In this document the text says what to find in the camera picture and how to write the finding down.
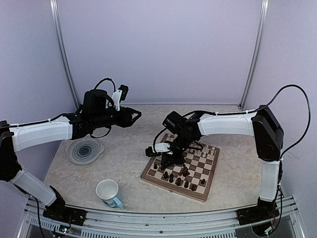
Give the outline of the dark bishop piece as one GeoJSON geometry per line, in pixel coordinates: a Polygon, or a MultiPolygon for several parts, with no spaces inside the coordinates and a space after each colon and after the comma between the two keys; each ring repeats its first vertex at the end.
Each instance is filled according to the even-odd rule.
{"type": "Polygon", "coordinates": [[[178,178],[178,179],[176,180],[176,185],[177,185],[177,186],[180,186],[180,185],[181,185],[181,178],[178,178]]]}

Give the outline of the dark rook piece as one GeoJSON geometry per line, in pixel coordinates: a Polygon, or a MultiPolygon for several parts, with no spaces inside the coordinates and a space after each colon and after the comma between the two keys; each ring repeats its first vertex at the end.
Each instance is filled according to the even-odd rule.
{"type": "Polygon", "coordinates": [[[192,190],[192,191],[195,191],[196,189],[197,189],[197,185],[196,185],[196,184],[192,184],[192,185],[191,185],[191,190],[192,190]]]}

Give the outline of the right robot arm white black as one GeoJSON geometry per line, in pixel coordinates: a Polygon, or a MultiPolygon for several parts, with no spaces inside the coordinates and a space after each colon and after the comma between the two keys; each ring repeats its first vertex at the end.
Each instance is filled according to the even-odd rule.
{"type": "Polygon", "coordinates": [[[267,106],[254,111],[215,113],[202,110],[180,115],[172,111],[163,121],[165,129],[177,137],[171,143],[153,143],[154,152],[169,163],[180,163],[183,152],[203,136],[233,134],[251,136],[262,164],[261,190],[253,215],[264,220],[275,209],[282,173],[284,131],[267,106]]]}

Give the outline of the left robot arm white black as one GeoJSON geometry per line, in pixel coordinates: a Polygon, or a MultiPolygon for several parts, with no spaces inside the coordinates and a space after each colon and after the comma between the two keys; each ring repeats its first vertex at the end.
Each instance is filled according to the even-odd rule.
{"type": "Polygon", "coordinates": [[[58,220],[66,220],[69,209],[64,199],[52,186],[22,168],[16,153],[45,143],[81,139],[98,128],[131,127],[142,113],[120,105],[126,94],[125,90],[118,89],[109,96],[105,90],[93,89],[84,94],[83,105],[74,113],[25,124],[1,121],[0,179],[38,199],[58,220]]]}

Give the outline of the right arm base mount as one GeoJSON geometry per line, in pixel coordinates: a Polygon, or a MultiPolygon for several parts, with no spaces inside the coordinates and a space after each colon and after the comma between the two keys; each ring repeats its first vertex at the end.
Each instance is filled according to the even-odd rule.
{"type": "Polygon", "coordinates": [[[264,206],[252,206],[249,208],[238,209],[236,211],[239,225],[246,225],[251,223],[256,223],[280,215],[277,205],[274,203],[272,207],[264,206]]]}

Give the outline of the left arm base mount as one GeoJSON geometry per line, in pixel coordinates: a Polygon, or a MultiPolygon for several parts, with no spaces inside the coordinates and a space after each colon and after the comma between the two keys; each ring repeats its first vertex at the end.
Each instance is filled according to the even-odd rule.
{"type": "Polygon", "coordinates": [[[72,208],[62,204],[46,206],[43,212],[43,216],[46,218],[78,226],[83,226],[86,214],[87,211],[83,209],[72,208]]]}

